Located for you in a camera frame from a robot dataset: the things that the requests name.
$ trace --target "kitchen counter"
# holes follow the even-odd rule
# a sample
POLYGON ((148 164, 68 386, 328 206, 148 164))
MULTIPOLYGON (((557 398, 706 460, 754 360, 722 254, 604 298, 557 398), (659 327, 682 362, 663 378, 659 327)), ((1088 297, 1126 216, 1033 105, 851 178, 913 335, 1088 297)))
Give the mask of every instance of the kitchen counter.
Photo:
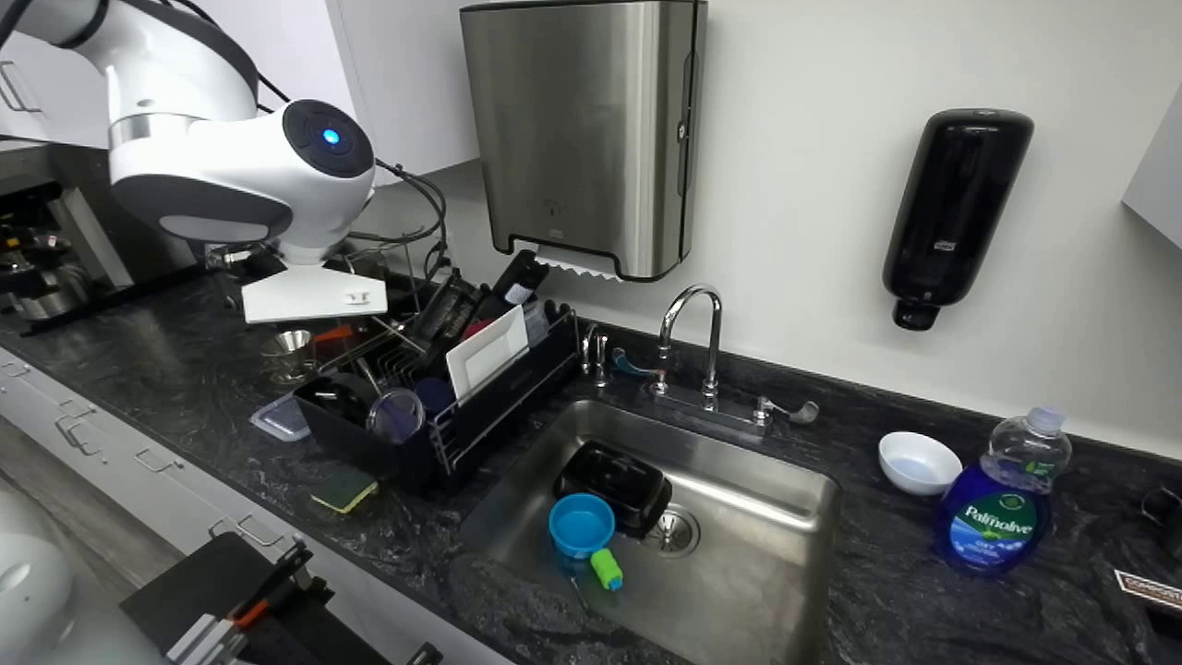
MULTIPOLYGON (((270 341, 272 328, 245 328, 222 307, 216 281, 184 281, 40 335, 0 328, 0 346, 515 662, 676 662, 589 613, 569 593, 479 563, 457 541, 467 513, 515 450, 529 447, 563 402, 589 397, 589 386, 538 407, 461 492, 425 499, 386 492, 361 513, 333 517, 308 499, 333 464, 318 445, 284 447, 247 426, 253 410, 287 388, 266 362, 270 341)), ((825 662, 1182 662, 1180 642, 1161 638, 1137 604, 1113 584, 1113 567, 1182 580, 1137 517, 1137 504, 1161 484, 1182 488, 1182 464, 1074 439, 1074 462, 1054 499, 1057 521, 1040 556, 1003 580, 974 580, 934 551, 934 504, 886 484, 875 439, 921 430, 972 460, 996 419, 742 360, 723 362, 723 380, 781 402, 825 407, 820 426, 793 434, 775 426, 761 447, 840 484, 825 662)))

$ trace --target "stainless steel sink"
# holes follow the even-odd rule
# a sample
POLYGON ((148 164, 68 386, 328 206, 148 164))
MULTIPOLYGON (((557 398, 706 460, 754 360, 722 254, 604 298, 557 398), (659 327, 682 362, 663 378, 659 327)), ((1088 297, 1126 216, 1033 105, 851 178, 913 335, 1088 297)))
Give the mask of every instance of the stainless steel sink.
POLYGON ((467 521, 467 542, 691 662, 815 662, 827 626, 835 484, 723 439, 580 398, 467 521), (548 541, 552 488, 580 445, 659 464, 673 504, 648 541, 612 541, 625 593, 565 580, 548 541))

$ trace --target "soap dispenser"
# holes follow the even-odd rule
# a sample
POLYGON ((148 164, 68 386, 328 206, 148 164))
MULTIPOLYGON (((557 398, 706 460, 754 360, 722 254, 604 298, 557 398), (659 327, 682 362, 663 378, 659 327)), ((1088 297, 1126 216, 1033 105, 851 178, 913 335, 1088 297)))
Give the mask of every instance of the soap dispenser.
POLYGON ((972 290, 1031 133, 1031 117, 978 107, 927 122, 886 254, 902 328, 931 328, 972 290))

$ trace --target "green object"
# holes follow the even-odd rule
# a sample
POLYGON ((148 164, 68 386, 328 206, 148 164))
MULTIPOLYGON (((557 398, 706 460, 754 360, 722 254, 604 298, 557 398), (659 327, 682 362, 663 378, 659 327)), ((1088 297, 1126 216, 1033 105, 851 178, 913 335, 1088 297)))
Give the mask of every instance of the green object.
POLYGON ((378 479, 350 464, 328 464, 311 488, 311 499, 341 517, 354 513, 370 494, 378 494, 378 479))
POLYGON ((604 593, 618 596, 625 588, 625 569, 612 557, 612 551, 596 551, 591 556, 591 569, 596 569, 596 580, 600 580, 604 593))

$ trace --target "dish soap bottle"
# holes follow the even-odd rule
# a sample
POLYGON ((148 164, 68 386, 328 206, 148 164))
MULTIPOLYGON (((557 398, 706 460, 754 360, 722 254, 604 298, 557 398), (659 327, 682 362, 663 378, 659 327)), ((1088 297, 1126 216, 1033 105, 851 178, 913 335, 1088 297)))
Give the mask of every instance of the dish soap bottle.
POLYGON ((968 464, 943 504, 943 551, 982 578, 1025 563, 1051 527, 1051 492, 1067 462, 1060 410, 1033 407, 1027 419, 1003 420, 978 464, 968 464))

